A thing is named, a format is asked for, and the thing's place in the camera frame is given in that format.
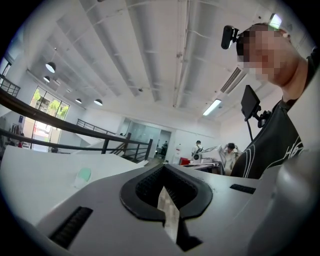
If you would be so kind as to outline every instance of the ear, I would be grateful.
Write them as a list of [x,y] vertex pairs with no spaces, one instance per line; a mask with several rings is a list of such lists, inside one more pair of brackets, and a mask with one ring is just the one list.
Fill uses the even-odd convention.
[[280,32],[280,34],[284,37],[287,38],[287,40],[291,43],[291,36],[289,33],[287,33],[286,31],[284,31],[283,29],[279,29],[278,30]]

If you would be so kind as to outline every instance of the balcony railing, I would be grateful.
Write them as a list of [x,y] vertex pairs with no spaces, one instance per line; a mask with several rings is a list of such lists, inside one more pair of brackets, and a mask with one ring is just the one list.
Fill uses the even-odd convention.
[[4,75],[0,74],[0,89],[16,98],[20,87],[10,82]]
[[[37,144],[42,145],[46,147],[52,147],[52,148],[60,148],[60,149],[70,149],[70,150],[84,150],[84,151],[101,151],[102,154],[105,154],[106,151],[118,152],[118,151],[135,151],[134,154],[125,154],[124,156],[130,158],[131,161],[142,161],[147,160],[149,157],[150,149],[153,140],[150,139],[149,143],[130,140],[130,137],[122,138],[117,137],[109,134],[104,134],[102,132],[98,132],[96,130],[90,130],[84,127],[80,127],[76,124],[72,124],[66,121],[63,121],[61,119],[58,119],[56,117],[53,117],[45,112],[42,112],[32,106],[29,106],[28,104],[22,102],[21,100],[15,98],[11,94],[0,90],[0,104],[4,107],[12,110],[13,112],[16,112],[22,116],[31,118],[33,120],[39,121],[41,123],[50,125],[52,127],[60,128],[61,130],[65,130],[67,132],[75,133],[75,134],[81,134],[89,137],[99,138],[103,139],[103,147],[102,148],[96,148],[96,147],[80,147],[80,146],[71,146],[71,145],[64,145],[64,144],[56,144],[56,143],[50,143],[45,141],[40,141],[37,139],[32,139],[28,137],[21,136],[19,134],[15,134],[9,131],[6,131],[4,129],[0,129],[0,135],[20,141],[20,142],[27,142],[31,144]],[[115,142],[122,142],[122,144],[117,148],[108,148],[109,141],[115,141]],[[137,145],[136,148],[128,148],[128,144],[134,144]]]
[[112,131],[109,131],[109,130],[105,130],[105,129],[102,129],[100,127],[97,127],[93,124],[90,124],[88,122],[85,122],[81,119],[78,119],[78,122],[76,123],[77,126],[80,126],[80,127],[83,127],[83,128],[86,128],[88,130],[91,130],[91,131],[95,131],[95,132],[98,132],[98,133],[103,133],[103,134],[116,134]]

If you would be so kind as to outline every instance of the person in white shirt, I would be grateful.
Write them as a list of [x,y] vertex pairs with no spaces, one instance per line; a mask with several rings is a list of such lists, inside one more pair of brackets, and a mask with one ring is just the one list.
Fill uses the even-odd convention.
[[201,141],[197,140],[195,146],[192,148],[191,156],[193,157],[195,154],[200,153],[204,150],[204,147],[201,146]]
[[226,159],[224,171],[226,175],[230,175],[237,159],[242,154],[242,152],[238,149],[238,147],[234,143],[229,143],[225,145],[223,151]]

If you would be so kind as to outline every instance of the black cable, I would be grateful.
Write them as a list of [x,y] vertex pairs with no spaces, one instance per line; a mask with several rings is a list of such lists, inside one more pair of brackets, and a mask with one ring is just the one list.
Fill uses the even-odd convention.
[[250,124],[249,124],[249,120],[247,120],[246,123],[248,124],[251,141],[253,141],[254,139],[252,138],[252,133],[251,133],[251,127],[250,127]]

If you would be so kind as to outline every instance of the gray plastic surface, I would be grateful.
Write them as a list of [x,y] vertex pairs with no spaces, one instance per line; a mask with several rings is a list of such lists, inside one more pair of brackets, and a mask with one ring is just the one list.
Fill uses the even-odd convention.
[[[149,170],[139,168],[97,180],[55,208],[37,226],[50,236],[78,206],[93,213],[75,237],[73,255],[269,255],[281,249],[308,216],[319,192],[319,153],[303,152],[264,172],[261,180],[206,173],[175,165],[205,181],[213,198],[202,216],[185,221],[188,232],[203,241],[183,252],[161,222],[143,221],[121,204],[119,192],[131,178]],[[256,188],[254,194],[231,189],[233,184]],[[295,211],[292,218],[287,218]]]

